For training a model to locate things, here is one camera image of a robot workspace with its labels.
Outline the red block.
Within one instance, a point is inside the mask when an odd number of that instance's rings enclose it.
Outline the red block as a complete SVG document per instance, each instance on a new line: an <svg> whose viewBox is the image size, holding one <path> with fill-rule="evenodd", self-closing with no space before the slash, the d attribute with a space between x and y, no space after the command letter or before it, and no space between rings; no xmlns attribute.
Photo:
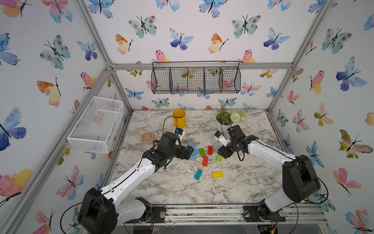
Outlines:
<svg viewBox="0 0 374 234"><path fill-rule="evenodd" d="M204 167L208 166L208 157L203 157L203 166Z"/></svg>
<svg viewBox="0 0 374 234"><path fill-rule="evenodd" d="M209 146L209 147L208 147L207 154L208 154L209 156L212 156L212 155L213 155L213 147L212 147L212 146Z"/></svg>

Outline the yellow block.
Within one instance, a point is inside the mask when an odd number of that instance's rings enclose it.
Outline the yellow block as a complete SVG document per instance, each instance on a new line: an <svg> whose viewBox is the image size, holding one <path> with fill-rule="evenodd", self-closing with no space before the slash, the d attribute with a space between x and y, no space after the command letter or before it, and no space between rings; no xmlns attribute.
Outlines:
<svg viewBox="0 0 374 234"><path fill-rule="evenodd" d="M222 178L222 177L224 177L224 173L223 172L213 172L212 176L213 176L213 178Z"/></svg>

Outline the teal block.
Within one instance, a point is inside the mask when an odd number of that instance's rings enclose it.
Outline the teal block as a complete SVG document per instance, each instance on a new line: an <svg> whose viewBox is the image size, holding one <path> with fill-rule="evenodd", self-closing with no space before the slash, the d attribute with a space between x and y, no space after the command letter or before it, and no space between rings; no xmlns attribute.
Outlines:
<svg viewBox="0 0 374 234"><path fill-rule="evenodd" d="M200 178L201 178L201 176L202 176L202 173L203 173L203 171L200 170L200 169L198 169L197 172L196 172L196 174L195 174L195 176L194 176L194 179L197 180L197 181L199 181Z"/></svg>

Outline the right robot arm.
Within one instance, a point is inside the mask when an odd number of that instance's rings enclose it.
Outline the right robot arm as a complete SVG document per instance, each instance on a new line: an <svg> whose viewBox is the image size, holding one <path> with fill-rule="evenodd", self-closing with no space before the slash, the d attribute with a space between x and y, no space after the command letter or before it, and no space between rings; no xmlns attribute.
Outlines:
<svg viewBox="0 0 374 234"><path fill-rule="evenodd" d="M295 156L273 148L254 135L246 136L239 125L227 129L229 137L217 131L214 135L222 146L218 155L224 159L234 153L249 154L266 161L282 173L282 187L263 199L257 210L244 212L247 222L277 220L279 211L288 205L299 203L321 188L311 160L305 155Z"/></svg>

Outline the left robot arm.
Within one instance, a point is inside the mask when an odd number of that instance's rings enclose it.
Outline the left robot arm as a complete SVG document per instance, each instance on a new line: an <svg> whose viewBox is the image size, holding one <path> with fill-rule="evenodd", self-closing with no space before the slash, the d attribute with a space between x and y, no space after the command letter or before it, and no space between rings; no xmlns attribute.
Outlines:
<svg viewBox="0 0 374 234"><path fill-rule="evenodd" d="M101 189L90 189L83 199L78 223L90 234L110 234L119 223L151 221L152 205L146 199L138 197L132 202L123 201L142 181L160 168L166 168L174 158L190 159L194 149L182 146L184 135L181 128L164 133L125 174Z"/></svg>

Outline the pink plastic scoop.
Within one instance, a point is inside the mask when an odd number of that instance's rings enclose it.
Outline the pink plastic scoop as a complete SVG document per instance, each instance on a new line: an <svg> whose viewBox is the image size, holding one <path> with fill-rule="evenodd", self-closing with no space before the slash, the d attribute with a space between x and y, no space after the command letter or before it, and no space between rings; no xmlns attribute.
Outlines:
<svg viewBox="0 0 374 234"><path fill-rule="evenodd" d="M160 140L160 136L156 136L154 132L146 132L141 136L140 144L148 145L153 144L155 140Z"/></svg>

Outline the light blue block upper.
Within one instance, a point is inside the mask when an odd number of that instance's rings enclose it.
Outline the light blue block upper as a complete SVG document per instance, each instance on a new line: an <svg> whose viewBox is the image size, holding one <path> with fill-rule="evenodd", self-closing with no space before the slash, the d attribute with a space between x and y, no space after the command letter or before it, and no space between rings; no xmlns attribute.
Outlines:
<svg viewBox="0 0 374 234"><path fill-rule="evenodd" d="M194 143L192 143L191 141L189 141L187 145L190 146L193 149L196 148L196 145Z"/></svg>

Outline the light blue block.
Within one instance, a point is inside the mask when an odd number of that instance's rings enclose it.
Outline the light blue block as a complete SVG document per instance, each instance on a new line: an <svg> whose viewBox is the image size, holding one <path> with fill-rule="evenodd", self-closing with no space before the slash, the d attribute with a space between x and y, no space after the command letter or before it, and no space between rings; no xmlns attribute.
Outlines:
<svg viewBox="0 0 374 234"><path fill-rule="evenodd" d="M189 141L187 145L190 146L193 149L196 148L196 145L194 143L192 143L191 141Z"/></svg>
<svg viewBox="0 0 374 234"><path fill-rule="evenodd" d="M194 156L194 155L198 155L198 154L200 154L200 150L199 149L195 149L193 152L192 152L192 156Z"/></svg>

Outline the potted flower plant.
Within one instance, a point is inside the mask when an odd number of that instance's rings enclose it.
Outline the potted flower plant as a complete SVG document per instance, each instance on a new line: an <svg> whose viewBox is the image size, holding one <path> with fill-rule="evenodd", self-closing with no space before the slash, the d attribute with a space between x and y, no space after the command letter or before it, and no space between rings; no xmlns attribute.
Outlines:
<svg viewBox="0 0 374 234"><path fill-rule="evenodd" d="M247 111L230 112L226 108L221 107L216 115L216 120L220 125L232 126L239 123L247 115Z"/></svg>

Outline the light blue block middle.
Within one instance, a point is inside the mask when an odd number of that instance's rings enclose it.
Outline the light blue block middle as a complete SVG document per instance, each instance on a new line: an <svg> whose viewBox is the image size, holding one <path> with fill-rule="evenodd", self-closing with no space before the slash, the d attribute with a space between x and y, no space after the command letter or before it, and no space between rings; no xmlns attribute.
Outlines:
<svg viewBox="0 0 374 234"><path fill-rule="evenodd" d="M198 154L200 154L200 150L199 149L195 149L193 152L192 152L192 156L194 156L194 155L198 155Z"/></svg>

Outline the natural wood block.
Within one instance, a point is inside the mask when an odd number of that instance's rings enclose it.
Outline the natural wood block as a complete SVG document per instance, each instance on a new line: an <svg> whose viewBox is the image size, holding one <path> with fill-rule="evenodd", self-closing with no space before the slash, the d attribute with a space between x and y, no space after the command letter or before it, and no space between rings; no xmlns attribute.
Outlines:
<svg viewBox="0 0 374 234"><path fill-rule="evenodd" d="M195 165L199 170L203 170L203 169L204 169L204 165L201 164L199 161L195 161L195 162L194 162L194 165Z"/></svg>

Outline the dark green block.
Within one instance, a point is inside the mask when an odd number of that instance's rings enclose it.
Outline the dark green block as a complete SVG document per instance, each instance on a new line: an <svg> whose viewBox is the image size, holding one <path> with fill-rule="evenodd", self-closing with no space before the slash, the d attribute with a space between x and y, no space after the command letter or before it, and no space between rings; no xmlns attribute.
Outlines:
<svg viewBox="0 0 374 234"><path fill-rule="evenodd" d="M199 149L199 153L200 153L200 156L201 156L202 158L206 157L206 153L205 153L204 148L200 148L200 149Z"/></svg>

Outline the yellow cup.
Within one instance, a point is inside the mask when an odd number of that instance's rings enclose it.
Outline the yellow cup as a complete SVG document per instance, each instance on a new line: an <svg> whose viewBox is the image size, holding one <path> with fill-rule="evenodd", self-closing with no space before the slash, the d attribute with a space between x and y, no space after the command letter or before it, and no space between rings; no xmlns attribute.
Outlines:
<svg viewBox="0 0 374 234"><path fill-rule="evenodd" d="M172 114L174 117L174 126L177 128L185 128L187 121L186 121L186 112L182 109L175 110Z"/></svg>

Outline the white mesh wall basket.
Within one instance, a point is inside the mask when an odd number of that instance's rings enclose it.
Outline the white mesh wall basket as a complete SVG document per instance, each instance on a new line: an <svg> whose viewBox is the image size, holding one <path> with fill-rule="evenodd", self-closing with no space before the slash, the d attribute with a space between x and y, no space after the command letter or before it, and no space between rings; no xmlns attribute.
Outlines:
<svg viewBox="0 0 374 234"><path fill-rule="evenodd" d="M122 101L94 96L67 140L76 151L107 154L124 114Z"/></svg>

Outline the aluminium front rail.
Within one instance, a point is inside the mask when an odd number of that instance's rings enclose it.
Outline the aluminium front rail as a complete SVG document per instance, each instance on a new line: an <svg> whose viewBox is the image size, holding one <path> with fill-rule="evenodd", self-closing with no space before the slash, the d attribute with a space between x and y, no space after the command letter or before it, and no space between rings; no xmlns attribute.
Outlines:
<svg viewBox="0 0 374 234"><path fill-rule="evenodd" d="M153 205L156 225L229 224L327 224L318 205L293 204L267 217L260 217L259 206L250 204Z"/></svg>

